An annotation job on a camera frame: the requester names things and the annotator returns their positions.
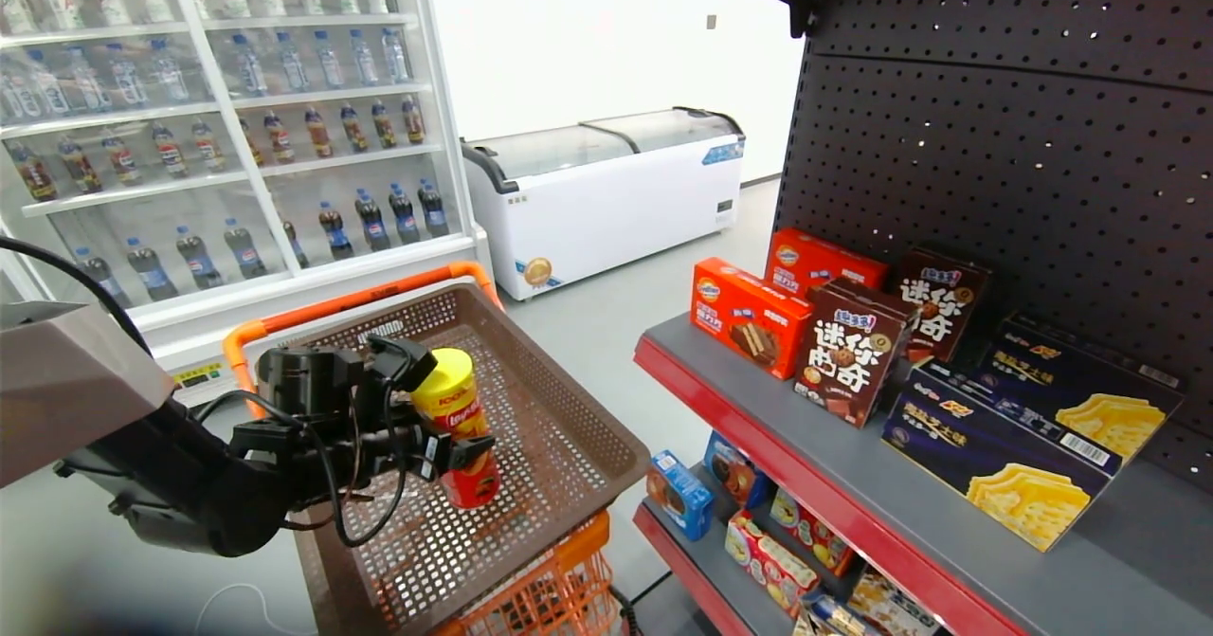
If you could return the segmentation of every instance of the chest freezer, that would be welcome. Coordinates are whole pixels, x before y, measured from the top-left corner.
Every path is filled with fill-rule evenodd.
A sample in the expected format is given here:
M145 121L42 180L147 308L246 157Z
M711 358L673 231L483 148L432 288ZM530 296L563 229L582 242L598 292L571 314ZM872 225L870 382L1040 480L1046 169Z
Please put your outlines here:
M463 143L475 218L516 300L731 227L745 135L728 114L628 114Z

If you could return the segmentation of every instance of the drink refrigerator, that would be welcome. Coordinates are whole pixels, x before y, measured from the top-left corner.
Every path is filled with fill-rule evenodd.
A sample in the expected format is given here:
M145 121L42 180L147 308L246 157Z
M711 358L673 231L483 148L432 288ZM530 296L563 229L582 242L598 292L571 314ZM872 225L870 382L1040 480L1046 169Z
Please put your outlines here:
M490 265L428 0L0 2L0 231L120 293L178 381L222 377L244 320Z

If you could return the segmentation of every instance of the black cable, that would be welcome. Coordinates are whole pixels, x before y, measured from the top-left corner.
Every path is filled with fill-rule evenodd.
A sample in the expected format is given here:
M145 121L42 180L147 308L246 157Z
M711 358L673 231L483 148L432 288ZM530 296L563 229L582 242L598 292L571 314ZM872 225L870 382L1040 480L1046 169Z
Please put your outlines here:
M25 255L27 257L33 257L42 263L50 265L56 269L68 274L80 285L86 286L89 293L92 293L97 300L99 300L101 306L106 307L109 316L114 317L118 322L119 328L126 333L138 345L148 356L152 356L152 350L148 348L148 343L143 340L143 335L139 334L139 329L135 326L135 322L131 317L123 310L123 306L114 300L114 296L106 293L106 289L101 286L99 283L89 278L89 274L84 273L78 266L64 260L63 257L56 255L56 252L50 252L39 248L38 244L29 244L23 240L17 240L15 238L7 238L0 235L0 249L10 250L12 252L18 252Z

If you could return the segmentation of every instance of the snack package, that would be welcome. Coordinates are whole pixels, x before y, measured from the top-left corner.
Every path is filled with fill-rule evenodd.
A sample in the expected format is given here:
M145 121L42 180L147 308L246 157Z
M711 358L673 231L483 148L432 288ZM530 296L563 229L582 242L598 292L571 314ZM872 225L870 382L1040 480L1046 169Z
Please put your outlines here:
M987 290L992 272L918 246L898 261L896 273L899 280L894 293L902 301L922 307L922 317L906 346L906 357L913 363L930 357L951 360L964 326Z
M939 623L875 568L867 567L847 607L883 636L932 636Z
M978 374L1000 397L1031 407L1128 462L1183 403L1185 384L1035 317L1002 322Z
M653 456L645 489L689 540L704 538L712 524L712 492L676 455Z
M801 609L801 596L818 585L816 573L758 529L750 511L738 511L729 519L724 549L792 617Z
M785 489L775 493L770 518L791 532L833 574L841 577L850 567L855 551Z
M780 380L795 371L811 311L724 260L695 265L691 322Z
M813 291L813 316L795 390L864 427L884 377L918 323L918 308L836 278Z
M741 450L712 431L704 454L704 467L712 473L739 506L752 509L767 499L770 479Z
M884 285L889 266L847 251L833 243L795 228L775 231L767 252L767 283L802 300L809 291L836 278L849 278L873 290Z
M883 439L1038 551L1121 467L1118 455L933 360L910 373Z

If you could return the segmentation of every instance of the orange cart handle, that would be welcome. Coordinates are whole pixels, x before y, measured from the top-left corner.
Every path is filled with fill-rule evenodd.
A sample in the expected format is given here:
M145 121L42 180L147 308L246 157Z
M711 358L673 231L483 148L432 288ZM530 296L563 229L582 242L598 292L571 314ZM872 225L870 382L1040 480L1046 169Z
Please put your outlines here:
M361 307L363 305L377 302L387 297L394 297L395 295L402 295L410 290L417 290L427 285L434 285L434 283L462 278L465 276L474 278L477 285L480 286L480 290L484 291L485 296L488 296L489 300L497 306L497 308L502 308L501 300L497 299L497 290L494 288L492 280L489 279L489 274L484 273L484 268L480 265L475 262L451 262L444 267L438 267L437 269L414 274L402 278L400 280L383 283L383 285L376 285L375 288L368 288L366 290L359 290L358 293L351 293L349 295L342 295L341 297L334 297L332 300L308 305L307 307L300 307L292 312L285 312L269 318L243 323L223 339L223 356L227 358L240 390L255 392L256 390L252 385L252 376L249 375L249 359L244 357L244 347L247 343L264 339L281 330L286 330L287 328L295 328L295 325L302 325L304 323L346 312L355 307ZM252 411L252 418L257 420L266 416L266 410L252 402L249 402L249 410Z

